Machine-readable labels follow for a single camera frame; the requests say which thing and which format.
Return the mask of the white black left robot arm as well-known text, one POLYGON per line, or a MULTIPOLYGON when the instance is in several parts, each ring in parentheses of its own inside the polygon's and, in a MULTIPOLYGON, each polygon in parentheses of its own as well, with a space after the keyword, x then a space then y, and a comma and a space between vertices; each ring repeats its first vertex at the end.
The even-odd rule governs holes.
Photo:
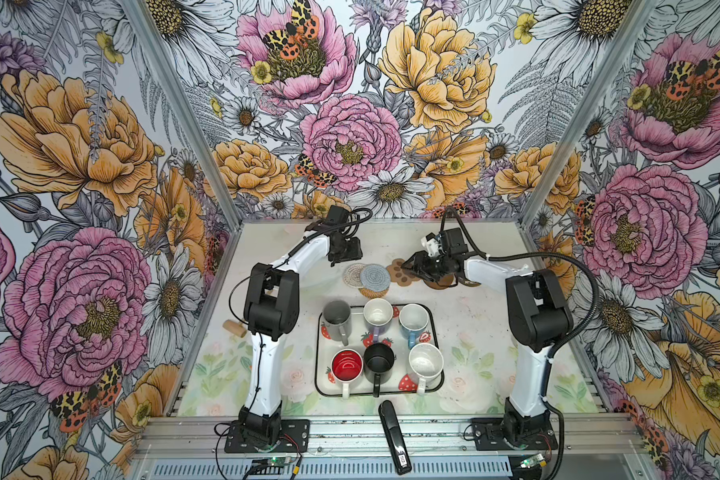
POLYGON ((284 437, 281 369, 287 335, 301 312, 301 276, 321 261, 335 266, 361 259, 357 231, 372 216, 366 207, 332 206, 287 253, 272 263, 255 264, 247 277, 242 320, 251 334, 252 368, 237 425, 241 440, 257 450, 273 449, 284 437))

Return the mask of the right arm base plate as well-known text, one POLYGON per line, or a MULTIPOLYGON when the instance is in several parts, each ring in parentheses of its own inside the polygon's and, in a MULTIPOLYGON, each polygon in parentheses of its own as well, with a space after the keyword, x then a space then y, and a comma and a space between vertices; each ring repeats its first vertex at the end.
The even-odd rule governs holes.
POLYGON ((548 417, 537 416, 473 418, 471 435, 478 451, 543 450, 558 447, 558 440, 548 417))

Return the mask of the tan wicker coaster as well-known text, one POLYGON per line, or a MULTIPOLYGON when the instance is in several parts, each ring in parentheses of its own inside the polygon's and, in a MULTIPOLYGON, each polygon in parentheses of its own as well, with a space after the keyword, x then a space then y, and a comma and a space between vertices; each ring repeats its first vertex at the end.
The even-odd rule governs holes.
POLYGON ((365 287, 363 287, 363 288, 359 288, 358 291, 359 291, 364 297, 366 297, 366 298, 368 298, 368 299, 375 299, 375 298, 383 298, 383 297, 385 297, 385 296, 387 295, 387 293, 389 292, 389 289, 386 288, 386 289, 377 291, 377 290, 373 290, 373 289, 370 289, 370 288, 365 288, 365 287))

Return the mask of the brown paw shaped coaster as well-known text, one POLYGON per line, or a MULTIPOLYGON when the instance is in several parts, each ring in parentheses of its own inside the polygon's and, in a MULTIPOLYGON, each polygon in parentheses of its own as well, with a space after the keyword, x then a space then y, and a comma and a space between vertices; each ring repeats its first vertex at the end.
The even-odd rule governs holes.
POLYGON ((418 278, 414 277, 407 270, 402 268, 404 262, 404 259, 396 258, 386 267, 386 270, 390 275, 392 283, 395 283, 400 287, 409 287, 414 282, 417 282, 418 278))

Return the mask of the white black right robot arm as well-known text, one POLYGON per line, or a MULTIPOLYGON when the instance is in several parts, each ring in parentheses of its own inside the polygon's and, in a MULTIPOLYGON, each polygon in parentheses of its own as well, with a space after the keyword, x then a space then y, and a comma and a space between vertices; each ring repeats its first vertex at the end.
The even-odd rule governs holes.
POLYGON ((423 249, 402 264, 402 269, 428 282, 449 275, 460 282, 477 283, 504 294, 509 330, 518 343, 516 383, 505 402, 496 429, 502 440, 522 448, 551 430, 554 412, 547 391, 557 352, 581 334, 598 310, 600 288, 593 272, 580 260, 556 252, 526 252, 496 256, 477 249, 463 228, 430 233, 423 249), (591 289, 588 310, 574 322, 557 274, 514 263, 533 258, 555 259, 576 267, 591 289))

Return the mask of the multicolour woven coaster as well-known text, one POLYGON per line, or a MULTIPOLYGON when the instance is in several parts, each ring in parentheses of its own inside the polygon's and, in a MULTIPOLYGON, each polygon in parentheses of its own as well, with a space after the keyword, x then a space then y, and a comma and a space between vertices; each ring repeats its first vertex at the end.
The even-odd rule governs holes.
POLYGON ((354 263, 349 265, 342 274, 343 282, 355 289, 361 289, 364 287, 362 281, 362 271, 365 269, 365 265, 362 263, 354 263))

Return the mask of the matte brown round coaster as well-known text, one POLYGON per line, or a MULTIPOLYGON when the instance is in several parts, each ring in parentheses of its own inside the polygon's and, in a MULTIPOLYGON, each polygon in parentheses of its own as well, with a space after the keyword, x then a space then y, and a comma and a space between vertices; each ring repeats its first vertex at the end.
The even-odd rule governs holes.
POLYGON ((425 280, 424 283, 431 289, 444 290, 444 289, 452 288, 454 285, 456 285, 456 279, 453 275, 447 275, 447 276, 442 277, 438 281, 425 280))

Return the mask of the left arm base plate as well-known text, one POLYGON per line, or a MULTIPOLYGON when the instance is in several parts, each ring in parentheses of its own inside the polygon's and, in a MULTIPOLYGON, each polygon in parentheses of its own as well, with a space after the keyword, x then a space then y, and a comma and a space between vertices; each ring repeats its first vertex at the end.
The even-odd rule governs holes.
POLYGON ((310 421, 304 419, 235 420, 222 434, 224 452, 305 453, 309 444, 310 421))

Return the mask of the white blue mug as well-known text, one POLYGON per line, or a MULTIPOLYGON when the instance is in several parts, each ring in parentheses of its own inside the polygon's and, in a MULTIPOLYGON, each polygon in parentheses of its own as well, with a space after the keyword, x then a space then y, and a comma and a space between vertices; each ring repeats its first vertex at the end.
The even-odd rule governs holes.
POLYGON ((412 349, 419 342, 421 334, 429 328, 430 315, 424 306, 411 303, 400 310, 398 321, 408 348, 412 349))

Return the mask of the grey blue woven coaster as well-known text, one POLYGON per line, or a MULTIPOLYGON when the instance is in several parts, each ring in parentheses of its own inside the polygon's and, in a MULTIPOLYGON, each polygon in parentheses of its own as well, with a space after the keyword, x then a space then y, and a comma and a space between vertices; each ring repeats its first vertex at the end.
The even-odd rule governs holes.
POLYGON ((360 272, 360 282, 363 289, 372 292, 383 292, 389 288, 391 277, 384 266, 368 264, 360 272))

